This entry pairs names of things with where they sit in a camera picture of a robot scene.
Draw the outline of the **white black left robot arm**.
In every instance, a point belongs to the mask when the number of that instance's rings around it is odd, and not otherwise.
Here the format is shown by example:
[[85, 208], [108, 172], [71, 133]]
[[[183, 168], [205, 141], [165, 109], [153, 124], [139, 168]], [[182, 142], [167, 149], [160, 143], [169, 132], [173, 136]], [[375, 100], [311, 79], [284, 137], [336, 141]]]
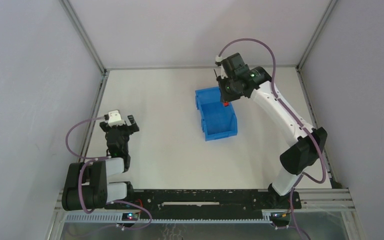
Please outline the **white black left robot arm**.
[[106, 155], [84, 156], [82, 162], [69, 165], [61, 199], [65, 211], [82, 210], [90, 214], [95, 209], [104, 208], [107, 203], [133, 198], [134, 189], [129, 181], [108, 181], [109, 177], [130, 169], [129, 140], [140, 128], [133, 115], [127, 118], [129, 123], [114, 110], [92, 119], [100, 121], [99, 126], [105, 133]]

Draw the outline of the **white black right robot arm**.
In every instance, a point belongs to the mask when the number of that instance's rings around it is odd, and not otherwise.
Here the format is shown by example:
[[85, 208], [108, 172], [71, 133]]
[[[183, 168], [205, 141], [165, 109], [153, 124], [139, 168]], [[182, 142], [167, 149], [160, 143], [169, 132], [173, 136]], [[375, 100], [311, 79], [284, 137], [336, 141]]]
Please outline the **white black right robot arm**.
[[264, 68], [252, 70], [220, 70], [217, 77], [221, 102], [228, 103], [247, 97], [257, 103], [280, 129], [288, 149], [280, 156], [281, 169], [270, 189], [278, 196], [287, 195], [305, 170], [323, 160], [327, 132], [315, 129], [283, 100], [280, 91]]

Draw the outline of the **blue plastic bin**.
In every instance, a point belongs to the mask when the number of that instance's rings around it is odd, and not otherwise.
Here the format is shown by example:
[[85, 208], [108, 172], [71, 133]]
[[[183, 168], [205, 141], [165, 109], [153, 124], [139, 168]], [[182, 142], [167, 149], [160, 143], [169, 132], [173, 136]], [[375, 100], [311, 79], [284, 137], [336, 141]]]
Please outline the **blue plastic bin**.
[[221, 102], [219, 87], [195, 91], [195, 105], [201, 117], [201, 130], [206, 141], [229, 138], [238, 134], [235, 110]]

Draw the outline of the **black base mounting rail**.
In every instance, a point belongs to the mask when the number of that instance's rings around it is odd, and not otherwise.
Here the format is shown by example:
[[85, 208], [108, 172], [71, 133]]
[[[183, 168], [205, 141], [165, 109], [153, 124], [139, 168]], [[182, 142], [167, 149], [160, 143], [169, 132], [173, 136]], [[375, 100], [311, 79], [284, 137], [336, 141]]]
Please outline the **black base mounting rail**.
[[263, 211], [300, 210], [298, 192], [278, 196], [267, 189], [137, 189], [127, 199], [154, 220], [260, 220]]

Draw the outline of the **aluminium frame profile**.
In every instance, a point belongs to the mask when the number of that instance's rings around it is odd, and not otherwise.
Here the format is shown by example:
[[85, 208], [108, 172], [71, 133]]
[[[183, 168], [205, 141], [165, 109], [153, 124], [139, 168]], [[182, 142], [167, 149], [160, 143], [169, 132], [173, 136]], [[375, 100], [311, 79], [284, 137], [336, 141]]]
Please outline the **aluminium frame profile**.
[[[299, 213], [329, 213], [329, 212], [353, 212], [354, 203], [347, 189], [297, 189], [299, 193], [301, 209], [294, 209]], [[263, 218], [257, 220], [154, 220], [152, 223], [166, 224], [192, 224], [192, 223], [270, 223], [278, 219], [281, 213], [265, 210]], [[125, 204], [111, 204], [103, 209], [96, 209], [87, 214], [80, 210], [65, 211], [61, 201], [57, 201], [55, 212], [59, 219], [67, 223], [148, 223], [149, 216], [144, 210], [137, 209]]]

